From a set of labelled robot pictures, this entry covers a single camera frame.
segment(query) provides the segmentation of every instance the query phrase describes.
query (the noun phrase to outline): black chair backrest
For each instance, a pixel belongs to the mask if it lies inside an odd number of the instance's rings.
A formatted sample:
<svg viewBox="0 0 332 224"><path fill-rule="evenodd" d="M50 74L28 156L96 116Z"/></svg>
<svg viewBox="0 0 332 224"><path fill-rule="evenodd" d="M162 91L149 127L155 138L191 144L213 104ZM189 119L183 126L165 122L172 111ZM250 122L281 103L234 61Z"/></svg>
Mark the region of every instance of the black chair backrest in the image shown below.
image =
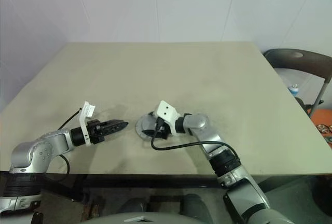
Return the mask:
<svg viewBox="0 0 332 224"><path fill-rule="evenodd" d="M270 49L265 58L274 68L290 68L317 75L329 83L332 78L332 58L300 49Z"/></svg>

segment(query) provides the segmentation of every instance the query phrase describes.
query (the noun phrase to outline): table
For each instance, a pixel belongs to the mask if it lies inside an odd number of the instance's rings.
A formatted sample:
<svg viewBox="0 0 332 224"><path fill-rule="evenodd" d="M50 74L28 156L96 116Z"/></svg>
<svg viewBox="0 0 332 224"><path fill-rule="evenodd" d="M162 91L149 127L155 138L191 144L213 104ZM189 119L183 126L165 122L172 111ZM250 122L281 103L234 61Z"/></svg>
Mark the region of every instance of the table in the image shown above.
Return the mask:
<svg viewBox="0 0 332 224"><path fill-rule="evenodd" d="M207 114L253 175L332 173L329 146L253 43L69 43L2 114L0 170L20 142L57 129L84 103L93 118L129 125L67 153L77 174L194 174L213 171L199 147L155 151L135 132L160 100ZM77 127L78 120L67 127ZM186 135L158 141L193 141ZM49 173L65 173L55 158Z"/></svg>

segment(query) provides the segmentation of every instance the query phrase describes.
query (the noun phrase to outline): chair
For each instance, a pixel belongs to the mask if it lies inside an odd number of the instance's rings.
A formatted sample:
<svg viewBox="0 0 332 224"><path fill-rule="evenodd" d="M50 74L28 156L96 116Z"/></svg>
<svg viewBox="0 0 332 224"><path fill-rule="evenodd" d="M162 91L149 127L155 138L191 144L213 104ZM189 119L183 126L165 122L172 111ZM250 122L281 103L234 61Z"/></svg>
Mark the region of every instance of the chair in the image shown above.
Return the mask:
<svg viewBox="0 0 332 224"><path fill-rule="evenodd" d="M304 106L301 99L296 100L308 114L312 116L332 78L332 58L327 55L300 49L270 49L263 54L273 68L289 68L324 78L323 86L313 105Z"/></svg>

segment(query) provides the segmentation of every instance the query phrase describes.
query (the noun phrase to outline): floor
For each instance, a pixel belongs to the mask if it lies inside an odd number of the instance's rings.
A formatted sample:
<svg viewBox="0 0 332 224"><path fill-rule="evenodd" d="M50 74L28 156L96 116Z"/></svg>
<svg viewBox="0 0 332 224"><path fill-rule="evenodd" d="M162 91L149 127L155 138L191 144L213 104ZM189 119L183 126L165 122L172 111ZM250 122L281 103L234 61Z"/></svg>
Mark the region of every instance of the floor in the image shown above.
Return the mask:
<svg viewBox="0 0 332 224"><path fill-rule="evenodd" d="M294 223L301 224L332 224L332 217L322 213L311 197L311 182L308 177L300 178L287 185L267 193L272 207L283 213ZM223 189L146 189L116 188L91 189L91 196L102 196L106 199L101 216L113 214L128 199L134 197L148 199L150 195L185 195L198 194L207 205L215 224L231 224L232 221L224 207ZM178 203L162 203L160 212L177 213ZM44 223L79 223L83 205L56 195L44 193L39 211L44 213Z"/></svg>

